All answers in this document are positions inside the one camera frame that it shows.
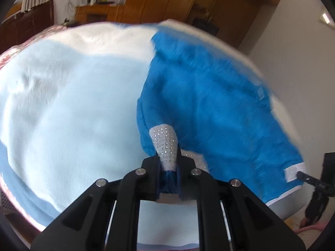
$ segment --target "silver bolt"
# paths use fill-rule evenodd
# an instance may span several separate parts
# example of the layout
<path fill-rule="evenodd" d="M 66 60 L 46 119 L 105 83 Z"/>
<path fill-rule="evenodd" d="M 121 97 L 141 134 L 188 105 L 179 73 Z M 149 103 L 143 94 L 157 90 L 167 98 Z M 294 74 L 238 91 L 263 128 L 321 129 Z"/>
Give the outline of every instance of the silver bolt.
<path fill-rule="evenodd" d="M 239 181 L 238 179 L 232 179 L 231 180 L 231 185 L 233 187 L 240 187 L 241 186 L 241 181 Z"/>
<path fill-rule="evenodd" d="M 201 175 L 201 170 L 198 168 L 194 168 L 191 170 L 192 175 Z"/>
<path fill-rule="evenodd" d="M 98 187 L 103 187 L 103 186 L 105 186 L 106 185 L 106 180 L 104 180 L 103 178 L 101 178 L 101 179 L 98 179 L 97 181 L 96 181 L 96 185 L 98 186 Z"/>
<path fill-rule="evenodd" d="M 146 170 L 144 168 L 138 168 L 135 173 L 137 175 L 144 175 L 146 173 Z"/>

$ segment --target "blue cloth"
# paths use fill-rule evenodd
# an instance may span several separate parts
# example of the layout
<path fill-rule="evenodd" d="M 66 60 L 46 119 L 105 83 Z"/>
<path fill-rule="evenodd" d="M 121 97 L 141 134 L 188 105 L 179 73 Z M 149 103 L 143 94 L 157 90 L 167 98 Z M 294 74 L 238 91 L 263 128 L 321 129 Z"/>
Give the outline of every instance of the blue cloth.
<path fill-rule="evenodd" d="M 250 82 L 224 53 L 167 31 L 152 40 L 156 56 L 137 103 L 148 155 L 155 154 L 149 129 L 164 123 L 182 149 L 204 155 L 214 178 L 239 178 L 263 202 L 301 184 L 285 180 L 284 169 L 302 158 L 273 118 L 264 85 Z"/>

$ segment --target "dark wooden headboard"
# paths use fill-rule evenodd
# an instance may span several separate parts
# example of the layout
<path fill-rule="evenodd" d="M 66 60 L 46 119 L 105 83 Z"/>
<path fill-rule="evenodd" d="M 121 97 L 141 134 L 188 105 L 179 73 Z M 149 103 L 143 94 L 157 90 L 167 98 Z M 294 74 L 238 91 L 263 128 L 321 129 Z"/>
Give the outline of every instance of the dark wooden headboard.
<path fill-rule="evenodd" d="M 31 11 L 19 12 L 0 25 L 0 54 L 54 25 L 54 2 L 49 0 Z"/>

